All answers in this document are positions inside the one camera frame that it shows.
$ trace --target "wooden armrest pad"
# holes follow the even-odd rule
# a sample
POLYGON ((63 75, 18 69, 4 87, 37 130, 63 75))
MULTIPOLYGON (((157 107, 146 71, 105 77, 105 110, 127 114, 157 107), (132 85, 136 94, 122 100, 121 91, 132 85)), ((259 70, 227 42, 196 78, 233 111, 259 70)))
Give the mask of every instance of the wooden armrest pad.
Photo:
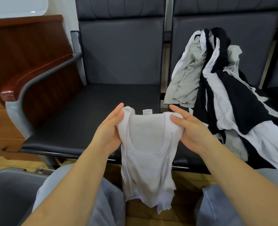
POLYGON ((5 102, 16 102, 19 98, 21 90, 26 83, 72 58, 72 54, 57 57, 47 62, 43 62, 34 68, 30 68, 26 71, 14 75, 1 87, 1 99, 5 102))

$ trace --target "drawer handle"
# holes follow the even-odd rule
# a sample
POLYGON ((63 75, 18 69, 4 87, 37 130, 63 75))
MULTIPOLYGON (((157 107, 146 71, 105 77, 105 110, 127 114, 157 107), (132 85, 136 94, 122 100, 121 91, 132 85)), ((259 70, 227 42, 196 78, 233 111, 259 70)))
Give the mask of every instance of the drawer handle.
POLYGON ((3 151, 3 152, 8 152, 8 153, 19 153, 20 152, 20 150, 18 150, 18 151, 6 151, 7 150, 7 147, 3 147, 2 149, 1 149, 1 151, 3 151))

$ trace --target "hand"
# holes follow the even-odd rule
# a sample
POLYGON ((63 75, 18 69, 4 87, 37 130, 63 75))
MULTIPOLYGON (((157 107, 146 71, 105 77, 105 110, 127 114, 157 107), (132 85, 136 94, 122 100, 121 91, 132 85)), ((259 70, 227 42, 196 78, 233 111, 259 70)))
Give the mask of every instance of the hand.
POLYGON ((170 119, 175 124, 184 127, 181 141, 188 149, 201 155, 206 150, 221 144, 199 119, 175 105, 170 105, 169 107, 172 111, 183 116, 182 119, 171 115, 170 119))
POLYGON ((97 146, 110 155, 117 150, 121 144, 121 140, 118 135, 117 125, 124 116, 123 103, 120 103, 108 117, 99 125, 96 130, 92 142, 90 145, 97 146))

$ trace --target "person's left hand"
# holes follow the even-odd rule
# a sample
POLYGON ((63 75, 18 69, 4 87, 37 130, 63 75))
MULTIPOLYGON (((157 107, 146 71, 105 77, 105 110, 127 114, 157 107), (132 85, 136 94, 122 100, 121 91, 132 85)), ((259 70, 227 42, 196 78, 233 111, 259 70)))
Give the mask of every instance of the person's left hand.
POLYGON ((116 151, 121 144, 118 129, 115 125, 123 119, 124 113, 121 111, 123 106, 123 103, 120 103, 99 125, 90 143, 90 145, 105 150, 108 155, 116 151))

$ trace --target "forearm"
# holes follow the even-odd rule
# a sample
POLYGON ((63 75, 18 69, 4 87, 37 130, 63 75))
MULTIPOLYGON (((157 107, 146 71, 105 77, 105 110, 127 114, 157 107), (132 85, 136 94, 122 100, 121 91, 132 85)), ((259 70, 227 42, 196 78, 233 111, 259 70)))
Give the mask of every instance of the forearm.
POLYGON ((89 145, 75 165, 25 221, 27 225, 86 225, 108 155, 89 145))
POLYGON ((247 225, 278 225, 278 187, 221 144, 201 154, 247 225))

